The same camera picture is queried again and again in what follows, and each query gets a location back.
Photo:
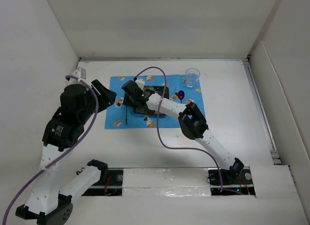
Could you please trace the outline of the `black floral square plate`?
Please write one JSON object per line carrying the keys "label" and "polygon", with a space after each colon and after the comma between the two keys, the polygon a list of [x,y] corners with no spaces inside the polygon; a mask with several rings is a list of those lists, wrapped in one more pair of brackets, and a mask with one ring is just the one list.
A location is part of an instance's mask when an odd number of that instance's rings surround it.
{"label": "black floral square plate", "polygon": [[[146,93],[149,91],[153,91],[154,93],[157,93],[161,96],[163,89],[164,89],[164,86],[144,86],[143,92]],[[168,88],[166,88],[164,97],[167,99],[169,98],[169,89]],[[157,114],[156,110],[149,109],[147,105],[134,108],[134,112],[136,114],[143,114],[143,115],[155,115],[155,114]]]}

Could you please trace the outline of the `purple iridescent spoon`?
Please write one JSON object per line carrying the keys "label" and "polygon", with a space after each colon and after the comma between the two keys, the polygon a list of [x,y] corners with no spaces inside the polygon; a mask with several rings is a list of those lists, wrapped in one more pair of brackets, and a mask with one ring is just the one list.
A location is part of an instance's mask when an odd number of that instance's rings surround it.
{"label": "purple iridescent spoon", "polygon": [[183,90],[178,91],[178,98],[180,100],[180,103],[182,103],[184,97],[185,97],[184,91]]}

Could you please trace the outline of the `blue space-print cloth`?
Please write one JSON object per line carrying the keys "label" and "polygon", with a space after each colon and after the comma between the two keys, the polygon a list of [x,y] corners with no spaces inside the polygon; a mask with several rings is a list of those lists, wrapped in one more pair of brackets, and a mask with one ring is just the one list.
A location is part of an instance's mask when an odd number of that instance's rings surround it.
{"label": "blue space-print cloth", "polygon": [[[169,89],[169,98],[172,101],[180,103],[178,91],[183,90],[185,97],[183,104],[194,102],[200,111],[204,114],[204,103],[200,81],[193,88],[185,84],[185,75],[167,75],[167,82],[164,82],[162,75],[140,75],[140,79],[145,81],[145,86],[164,86]],[[106,129],[132,129],[132,128],[156,128],[156,114],[143,115],[136,114],[134,108],[128,106],[128,125],[125,124],[125,92],[121,89],[123,84],[133,80],[133,76],[113,76],[110,78],[110,90],[116,92],[117,96],[113,106],[107,109],[105,128]]]}

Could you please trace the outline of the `clear plastic cup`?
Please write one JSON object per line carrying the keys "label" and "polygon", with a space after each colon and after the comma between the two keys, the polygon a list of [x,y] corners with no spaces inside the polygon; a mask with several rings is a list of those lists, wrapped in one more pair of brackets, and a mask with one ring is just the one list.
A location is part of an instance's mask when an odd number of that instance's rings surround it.
{"label": "clear plastic cup", "polygon": [[186,70],[185,84],[189,88],[193,88],[197,85],[200,78],[200,71],[196,68],[189,68]]}

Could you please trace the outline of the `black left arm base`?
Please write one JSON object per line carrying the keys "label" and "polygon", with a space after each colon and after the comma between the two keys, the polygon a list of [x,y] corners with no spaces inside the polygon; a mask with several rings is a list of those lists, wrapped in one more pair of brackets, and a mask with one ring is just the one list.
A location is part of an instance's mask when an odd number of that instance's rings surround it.
{"label": "black left arm base", "polygon": [[122,196],[124,170],[110,168],[104,181],[98,181],[83,196]]}

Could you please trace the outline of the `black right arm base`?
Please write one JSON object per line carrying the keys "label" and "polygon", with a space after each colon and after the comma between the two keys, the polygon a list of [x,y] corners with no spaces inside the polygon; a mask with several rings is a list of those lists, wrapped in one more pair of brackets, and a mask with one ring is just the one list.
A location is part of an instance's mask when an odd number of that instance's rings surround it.
{"label": "black right arm base", "polygon": [[211,196],[220,195],[256,195],[252,174],[249,167],[242,170],[241,175],[237,178],[229,178],[228,173],[221,170],[223,189],[220,191],[221,183],[217,168],[208,169],[206,182],[210,184]]}

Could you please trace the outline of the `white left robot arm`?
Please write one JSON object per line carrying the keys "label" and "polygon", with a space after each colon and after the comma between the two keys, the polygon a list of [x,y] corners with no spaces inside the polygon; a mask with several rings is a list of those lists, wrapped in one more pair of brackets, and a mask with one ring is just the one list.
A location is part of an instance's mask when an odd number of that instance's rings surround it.
{"label": "white left robot arm", "polygon": [[63,225],[73,204],[93,185],[108,180],[108,165],[92,159],[69,184],[61,187],[69,156],[91,130],[97,114],[111,106],[116,93],[97,79],[90,85],[82,78],[64,88],[61,105],[47,123],[39,172],[27,182],[35,182],[28,201],[17,207],[15,215],[23,220],[36,220],[39,225]]}

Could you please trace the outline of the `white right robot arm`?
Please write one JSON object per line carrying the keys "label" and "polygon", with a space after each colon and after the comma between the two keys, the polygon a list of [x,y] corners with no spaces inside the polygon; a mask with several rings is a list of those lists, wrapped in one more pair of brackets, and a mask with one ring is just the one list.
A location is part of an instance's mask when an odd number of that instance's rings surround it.
{"label": "white right robot arm", "polygon": [[241,179],[244,164],[214,137],[205,116],[194,102],[182,104],[166,98],[166,86],[161,95],[154,90],[144,89],[144,86],[142,79],[129,80],[122,86],[122,90],[135,108],[147,107],[158,115],[164,114],[176,119],[182,134],[198,142],[215,159],[224,171],[227,182],[236,183]]}

